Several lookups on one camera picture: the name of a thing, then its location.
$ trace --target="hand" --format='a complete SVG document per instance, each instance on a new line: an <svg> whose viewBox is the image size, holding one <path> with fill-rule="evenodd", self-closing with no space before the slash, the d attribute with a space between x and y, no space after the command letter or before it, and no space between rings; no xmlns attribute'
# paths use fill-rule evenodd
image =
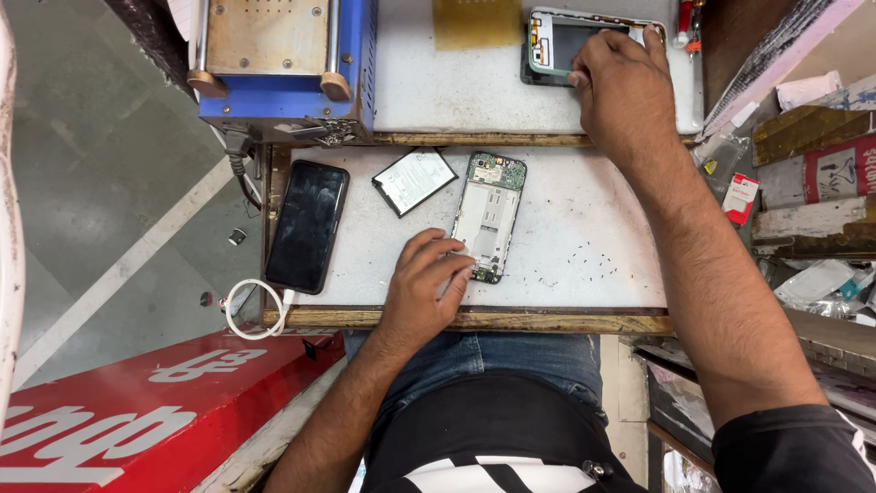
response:
<svg viewBox="0 0 876 493"><path fill-rule="evenodd" d="M569 74L581 98L581 127L624 172L681 145L666 50L653 25L645 29L645 46L602 31L584 43Z"/></svg>
<svg viewBox="0 0 876 493"><path fill-rule="evenodd" d="M405 244L389 285L383 317L376 329L393 352L413 356L438 332L450 325L463 300L475 259L445 255L465 248L458 239L444 238L430 228ZM450 283L439 295L443 282Z"/></svg>

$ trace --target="red signboard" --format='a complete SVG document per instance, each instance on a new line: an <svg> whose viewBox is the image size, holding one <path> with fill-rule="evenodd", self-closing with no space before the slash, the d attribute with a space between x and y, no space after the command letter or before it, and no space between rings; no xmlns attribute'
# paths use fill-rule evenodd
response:
<svg viewBox="0 0 876 493"><path fill-rule="evenodd" d="M806 204L876 193L876 135L803 156Z"/></svg>
<svg viewBox="0 0 876 493"><path fill-rule="evenodd" d="M225 331L20 390L0 490L190 491L343 354L335 330Z"/></svg>

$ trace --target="white work mat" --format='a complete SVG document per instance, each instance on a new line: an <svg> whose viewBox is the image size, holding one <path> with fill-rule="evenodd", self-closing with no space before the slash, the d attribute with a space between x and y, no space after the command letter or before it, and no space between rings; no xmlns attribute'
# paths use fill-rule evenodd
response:
<svg viewBox="0 0 876 493"><path fill-rule="evenodd" d="M574 89L520 80L520 46L435 51L431 2L379 0L378 5L376 132L583 133ZM702 82L695 89L694 64L684 48L671 45L678 0L526 0L524 16L536 5L663 23L669 31L678 132L703 129L703 109L698 118L694 111Z"/></svg>
<svg viewBox="0 0 876 493"><path fill-rule="evenodd" d="M442 154L460 178L399 219L371 178L407 146L295 149L306 159L345 168L350 188L317 296L297 304L380 305L405 241L428 227L449 234L475 150L528 167L505 276L472 281L463 304L492 306L666 307L651 230L614 165L595 149L450 147Z"/></svg>

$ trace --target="tiled floor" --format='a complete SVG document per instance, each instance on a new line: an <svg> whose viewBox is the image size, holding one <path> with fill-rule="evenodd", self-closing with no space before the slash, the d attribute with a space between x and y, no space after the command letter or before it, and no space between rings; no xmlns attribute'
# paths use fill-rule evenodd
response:
<svg viewBox="0 0 876 493"><path fill-rule="evenodd" d="M611 450L632 479L647 488L648 397L645 366L616 335L601 336L603 408Z"/></svg>
<svg viewBox="0 0 876 493"><path fill-rule="evenodd" d="M223 157L187 95L103 0L4 2L16 38L12 163L27 248L23 354ZM258 214L225 186L25 386L219 330L203 291L258 275Z"/></svg>

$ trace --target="power cord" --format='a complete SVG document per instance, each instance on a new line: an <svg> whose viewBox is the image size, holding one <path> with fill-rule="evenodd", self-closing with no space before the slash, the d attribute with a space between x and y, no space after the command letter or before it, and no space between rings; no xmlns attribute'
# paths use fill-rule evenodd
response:
<svg viewBox="0 0 876 493"><path fill-rule="evenodd" d="M237 182L240 183L240 189L244 191L246 199L261 211L262 204L252 196L250 189L246 186L244 159L250 157L250 149L255 142L262 139L262 132L249 125L225 125L223 129L225 130L225 153L231 163L231 172L237 177Z"/></svg>
<svg viewBox="0 0 876 493"><path fill-rule="evenodd" d="M234 288L231 288L231 292L228 294L229 303L231 303L231 300L234 299L234 295L235 293L237 293L237 290L245 286L246 284L258 284L262 288L267 289L268 293L274 298L274 301L277 302L277 306L279 307L279 320L277 320L277 323L274 324L274 326L268 329L266 332L261 332L260 334L256 335L250 335L247 333L243 333L240 329L237 328L237 325L234 325L234 320L231 319L231 309L226 309L225 320L228 321L228 327L230 327L230 329L234 331L235 334L249 340L264 339L271 335L279 336L281 333L283 333L283 329L286 327L286 314L289 312L289 307L292 306L295 291L291 289L283 289L283 301L281 302L277 291L275 291L274 288L269 286L267 283L262 282L259 279L244 279L241 282L235 284Z"/></svg>

